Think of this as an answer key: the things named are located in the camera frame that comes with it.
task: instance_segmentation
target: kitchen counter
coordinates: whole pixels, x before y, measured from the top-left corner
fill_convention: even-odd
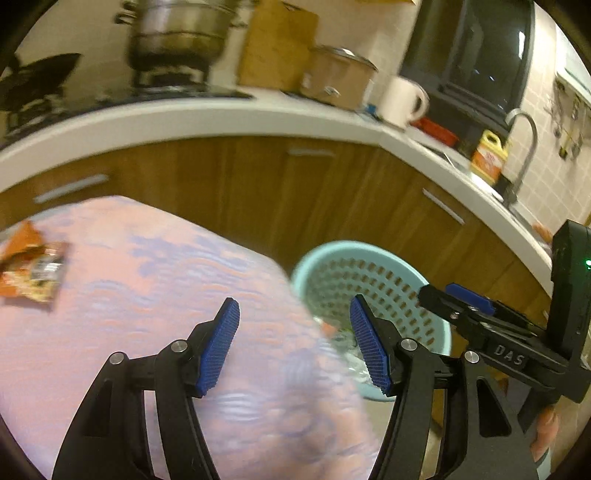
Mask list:
[[[497,200],[409,135],[371,118],[261,89],[255,99],[135,103],[64,120],[0,151],[0,192],[69,161],[166,140],[231,135],[321,138],[379,146],[437,183],[484,222],[551,296],[551,261]]]

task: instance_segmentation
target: stainless steel pot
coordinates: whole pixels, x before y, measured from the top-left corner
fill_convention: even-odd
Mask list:
[[[222,55],[240,0],[124,2],[116,23],[131,25],[128,63],[142,72],[163,66],[208,71]]]

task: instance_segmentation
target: cooking oil bottle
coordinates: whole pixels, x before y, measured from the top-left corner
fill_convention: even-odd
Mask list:
[[[472,155],[470,169],[489,185],[494,185],[503,171],[509,157],[508,142],[503,147],[501,139],[491,132],[484,130],[480,143]]]

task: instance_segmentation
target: cabinet handle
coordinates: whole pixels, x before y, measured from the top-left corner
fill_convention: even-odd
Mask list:
[[[314,148],[290,148],[287,151],[290,157],[330,157],[335,158],[335,152],[331,150],[322,150]]]
[[[432,194],[430,191],[428,191],[427,189],[423,189],[423,195],[425,195],[425,197],[427,197],[429,200],[431,200],[441,210],[443,210],[444,212],[449,214],[449,216],[452,217],[460,225],[466,224],[466,222],[464,221],[464,219],[462,217],[460,217],[456,212],[454,212],[451,208],[449,208],[445,203],[443,203],[441,200],[439,200],[437,197],[435,197],[435,195]]]
[[[79,192],[80,190],[87,189],[88,187],[92,187],[94,185],[100,185],[101,183],[105,183],[107,181],[109,181],[109,176],[105,175],[104,173],[99,173],[97,175],[93,175],[92,177],[86,177],[82,180],[73,181],[72,183],[67,183],[66,185],[50,190],[49,192],[42,193],[41,195],[33,198],[33,202],[37,204],[49,202],[50,200],[55,200],[56,198],[63,197],[69,193]]]

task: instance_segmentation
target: mug handle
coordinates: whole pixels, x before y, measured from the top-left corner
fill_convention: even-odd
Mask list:
[[[417,98],[421,100],[421,105],[417,108],[417,110],[410,114],[410,118],[408,119],[409,122],[415,122],[416,120],[425,116],[427,111],[429,110],[429,95],[425,92],[425,89],[420,85],[416,85],[417,87]]]

